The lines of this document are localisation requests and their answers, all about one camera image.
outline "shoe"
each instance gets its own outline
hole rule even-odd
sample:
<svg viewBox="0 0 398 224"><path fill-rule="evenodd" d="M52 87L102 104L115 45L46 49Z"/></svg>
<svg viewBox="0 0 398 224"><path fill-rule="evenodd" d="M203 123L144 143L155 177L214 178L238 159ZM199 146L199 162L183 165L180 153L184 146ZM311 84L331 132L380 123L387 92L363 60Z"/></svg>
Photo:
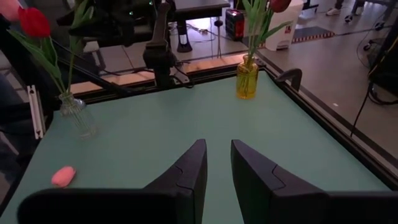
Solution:
<svg viewBox="0 0 398 224"><path fill-rule="evenodd" d="M360 16L360 15L362 15L362 12L363 12L363 7L358 7L358 8L356 9L355 14L356 14L357 16Z"/></svg>
<svg viewBox="0 0 398 224"><path fill-rule="evenodd" d="M326 13L327 16L340 15L341 9L332 8Z"/></svg>

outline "pink object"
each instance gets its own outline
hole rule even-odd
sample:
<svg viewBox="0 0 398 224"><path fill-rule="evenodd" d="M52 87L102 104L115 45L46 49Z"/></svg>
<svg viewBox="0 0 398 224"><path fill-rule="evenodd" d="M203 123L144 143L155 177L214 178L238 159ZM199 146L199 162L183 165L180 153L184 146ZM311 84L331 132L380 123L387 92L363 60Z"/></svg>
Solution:
<svg viewBox="0 0 398 224"><path fill-rule="evenodd" d="M0 14L8 21L18 21L18 9L21 5L18 0L0 0Z"/></svg>
<svg viewBox="0 0 398 224"><path fill-rule="evenodd" d="M75 176L76 170L71 166L65 166L58 170L51 179L51 183L57 187L66 187Z"/></svg>

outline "tulip leaf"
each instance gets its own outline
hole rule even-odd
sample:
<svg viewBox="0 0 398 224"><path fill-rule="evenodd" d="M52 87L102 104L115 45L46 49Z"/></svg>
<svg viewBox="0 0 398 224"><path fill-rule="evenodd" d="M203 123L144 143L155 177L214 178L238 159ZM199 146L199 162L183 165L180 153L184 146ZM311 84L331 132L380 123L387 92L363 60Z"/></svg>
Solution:
<svg viewBox="0 0 398 224"><path fill-rule="evenodd" d="M70 36L69 37L69 41L70 41L70 50L74 53L74 54L81 54L83 53L83 43L82 43L82 38L81 37L77 37L77 36Z"/></svg>
<svg viewBox="0 0 398 224"><path fill-rule="evenodd" d="M43 68L53 77L60 79L60 71L58 66L54 66L50 63L45 57L43 51L41 51L38 47L28 44L22 43L23 46L32 54L33 58L38 61L38 63L43 66Z"/></svg>
<svg viewBox="0 0 398 224"><path fill-rule="evenodd" d="M252 22L252 29L255 29L254 25L258 21L257 20L257 13L259 12L259 4L263 0L254 0L254 4L252 5L251 12L250 12L250 21Z"/></svg>
<svg viewBox="0 0 398 224"><path fill-rule="evenodd" d="M42 50L47 60L54 66L57 64L57 53L54 49L51 37L41 39Z"/></svg>
<svg viewBox="0 0 398 224"><path fill-rule="evenodd" d="M30 43L32 45L36 45L36 43L34 42L33 39L22 35L20 32L16 32L14 30L8 30L8 33L10 33L19 42L24 41L24 42Z"/></svg>
<svg viewBox="0 0 398 224"><path fill-rule="evenodd" d="M94 13L94 7L90 6L87 9L86 13L83 15L83 17L81 18L80 24L89 21L93 17L93 13Z"/></svg>
<svg viewBox="0 0 398 224"><path fill-rule="evenodd" d="M255 30L262 30L262 28L264 27L263 23L264 23L264 14L266 14L266 12L264 12L266 5L265 5L265 1L260 0L259 1L259 5L258 5L258 9L257 9L257 13L256 13L256 25L255 25Z"/></svg>
<svg viewBox="0 0 398 224"><path fill-rule="evenodd" d="M249 0L242 0L243 2L243 7L244 10L246 11L246 15L249 17L250 13L251 13L251 5Z"/></svg>
<svg viewBox="0 0 398 224"><path fill-rule="evenodd" d="M88 0L84 0L82 3L80 3L76 8L75 8L75 17L73 18L72 26L71 28L76 28L80 25L81 19L85 15L86 7L88 4Z"/></svg>
<svg viewBox="0 0 398 224"><path fill-rule="evenodd" d="M274 11L272 11L272 9L268 9L265 16L264 16L264 24L263 24L263 28L259 34L259 43L260 44L262 41L265 41L265 39L263 39L263 37L265 36L265 34L268 32L269 30L269 25L271 24L271 19L272 16L274 15Z"/></svg>
<svg viewBox="0 0 398 224"><path fill-rule="evenodd" d="M268 37L270 37L271 35L274 35L276 32L278 32L281 28L283 28L283 27L285 27L285 26L287 26L287 25L289 25L289 24L291 24L292 23L292 21L289 21L289 22L284 22L284 23L282 23L281 25L279 25L279 26L277 26L277 27L274 27L273 29L271 29L270 31L268 31L265 35L263 35L262 37L261 37L261 41L263 42L263 41L265 41Z"/></svg>

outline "yellow vase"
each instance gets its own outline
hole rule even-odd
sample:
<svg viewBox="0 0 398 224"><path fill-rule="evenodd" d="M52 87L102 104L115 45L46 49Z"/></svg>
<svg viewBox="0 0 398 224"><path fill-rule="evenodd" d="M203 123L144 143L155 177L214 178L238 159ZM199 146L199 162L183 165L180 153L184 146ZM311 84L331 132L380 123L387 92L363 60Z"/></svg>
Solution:
<svg viewBox="0 0 398 224"><path fill-rule="evenodd" d="M254 57L243 56L243 62L236 71L236 96L240 99L252 99L256 96L259 67L254 63Z"/></svg>

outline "light green table surface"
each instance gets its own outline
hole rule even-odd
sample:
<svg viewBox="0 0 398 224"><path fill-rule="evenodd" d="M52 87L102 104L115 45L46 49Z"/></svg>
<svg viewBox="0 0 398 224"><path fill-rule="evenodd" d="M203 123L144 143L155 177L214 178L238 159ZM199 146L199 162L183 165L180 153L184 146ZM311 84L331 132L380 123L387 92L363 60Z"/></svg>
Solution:
<svg viewBox="0 0 398 224"><path fill-rule="evenodd" d="M19 203L51 188L73 166L70 187L143 188L197 139L208 150L203 223L243 223L230 161L240 139L323 190L389 190L261 72L254 100L235 97L235 78L90 105L100 133L81 141L55 113L0 223L16 223Z"/></svg>

